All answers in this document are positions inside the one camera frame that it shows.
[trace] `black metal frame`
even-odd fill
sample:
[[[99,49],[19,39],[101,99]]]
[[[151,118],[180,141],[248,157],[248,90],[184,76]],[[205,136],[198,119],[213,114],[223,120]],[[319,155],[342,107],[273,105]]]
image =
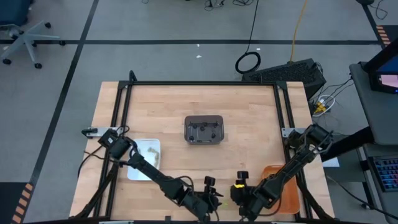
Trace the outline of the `black metal frame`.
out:
[[[219,85],[219,86],[223,86],[223,85],[244,85],[244,86],[264,85],[264,86],[272,86],[274,89],[275,104],[276,104],[277,116],[278,116],[278,120],[279,120],[280,136],[281,136],[281,140],[282,140],[282,144],[283,144],[284,137],[282,135],[282,128],[285,128],[285,123],[284,123],[284,117],[282,114],[282,106],[280,103],[279,90],[278,90],[278,87],[280,87],[284,94],[284,100],[285,100],[285,105],[286,105],[287,118],[289,120],[289,126],[291,128],[294,128],[294,118],[293,118],[292,108],[290,105],[289,93],[287,91],[286,82],[263,82],[262,80],[260,80],[259,82],[137,81],[137,78],[132,71],[130,71],[129,81],[119,81],[118,92],[116,93],[116,101],[114,104],[113,115],[112,115],[112,119],[111,119],[112,127],[116,126],[122,91],[123,91],[123,89],[125,89],[127,87],[126,98],[124,100],[124,108],[123,108],[123,114],[122,114],[120,126],[126,125],[127,114],[128,114],[129,103],[130,103],[133,85]],[[290,150],[289,148],[284,147],[284,155],[285,155],[286,162],[288,162],[290,160],[289,150]],[[109,166],[109,153],[108,153],[108,150],[106,150],[105,160],[103,162],[103,166],[102,166],[102,170],[101,170],[101,178],[99,180],[100,185],[104,182],[105,177],[108,173],[108,166]],[[300,181],[301,183],[306,185],[305,176],[304,176],[303,171],[301,171],[299,174],[297,174],[296,178],[297,178],[297,181]],[[111,213],[112,213],[113,198],[114,198],[114,193],[116,190],[116,182],[117,182],[117,178],[113,179],[111,182],[110,188],[109,188],[109,197],[108,197],[108,201],[106,204],[106,213],[105,213],[106,217],[110,217]],[[100,199],[95,206],[95,210],[94,210],[94,214],[93,214],[94,217],[98,217],[100,214],[101,201],[102,201],[102,199]],[[309,204],[308,200],[303,197],[303,202],[304,202],[304,206],[305,206],[306,218],[312,219],[313,216],[312,216],[312,212],[311,212],[311,208],[310,208],[310,204]],[[296,213],[294,215],[294,217],[296,220],[301,219],[300,212]],[[165,222],[169,222],[169,221],[158,221],[158,220],[157,221],[155,221],[155,220],[154,221],[151,221],[151,220],[139,221],[138,220],[135,222],[165,223]],[[232,223],[237,223],[237,222],[220,221],[220,223],[232,224]]]

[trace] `white plate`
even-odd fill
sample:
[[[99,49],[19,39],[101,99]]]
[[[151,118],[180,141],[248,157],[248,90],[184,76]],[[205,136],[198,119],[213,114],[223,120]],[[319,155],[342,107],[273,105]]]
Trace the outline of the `white plate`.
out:
[[[153,152],[148,152],[151,147],[159,153],[159,162],[157,163],[156,169],[160,167],[160,141],[158,139],[135,139],[137,143],[139,153],[144,156],[144,159],[152,166],[155,166],[155,156]],[[145,174],[139,172],[138,170],[128,167],[127,168],[127,178],[130,180],[150,180]]]

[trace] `black desk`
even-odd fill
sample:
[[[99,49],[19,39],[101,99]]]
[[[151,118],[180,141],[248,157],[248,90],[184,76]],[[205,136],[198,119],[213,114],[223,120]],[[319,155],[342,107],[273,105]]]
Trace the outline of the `black desk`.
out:
[[[365,144],[363,146],[366,157],[370,156],[388,156],[398,154],[398,146],[380,146],[376,144]],[[391,215],[398,216],[398,192],[383,192],[382,188],[377,181],[375,170],[369,165],[369,170],[376,186],[377,194],[380,198],[381,207],[384,211]],[[389,223],[398,223],[398,220],[386,216],[386,220]]]
[[[398,146],[398,95],[372,91],[368,74],[361,64],[349,66],[359,99],[369,126],[332,145],[329,153],[322,155],[322,161],[357,149],[366,143],[383,146]]]

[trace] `white cable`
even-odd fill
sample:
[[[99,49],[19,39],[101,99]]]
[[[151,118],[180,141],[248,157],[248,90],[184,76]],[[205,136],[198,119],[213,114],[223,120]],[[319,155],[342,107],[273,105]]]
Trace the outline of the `white cable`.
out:
[[[332,97],[332,98],[333,98],[333,102],[331,103],[331,105],[329,106],[329,108],[326,109],[324,112],[322,112],[322,113],[320,113],[320,114],[312,115],[314,118],[320,117],[320,116],[322,116],[323,114],[325,114],[325,113],[326,113],[328,110],[330,110],[331,107],[336,103],[335,97],[334,97],[334,96],[331,96],[331,95],[322,95],[322,96],[319,96],[318,102],[320,102],[321,104],[323,104],[323,102],[325,102],[329,97]]]

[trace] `orange plate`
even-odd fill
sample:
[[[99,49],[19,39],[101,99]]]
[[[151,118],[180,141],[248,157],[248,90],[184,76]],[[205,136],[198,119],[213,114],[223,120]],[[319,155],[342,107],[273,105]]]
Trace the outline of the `orange plate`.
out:
[[[280,168],[282,168],[282,166],[267,166],[264,171],[262,171],[261,178],[265,179],[271,174],[276,174]],[[269,211],[275,211],[278,205],[279,202],[276,202]],[[299,193],[297,192],[296,177],[293,177],[284,186],[282,192],[282,205],[280,205],[278,214],[296,214],[299,210]]]

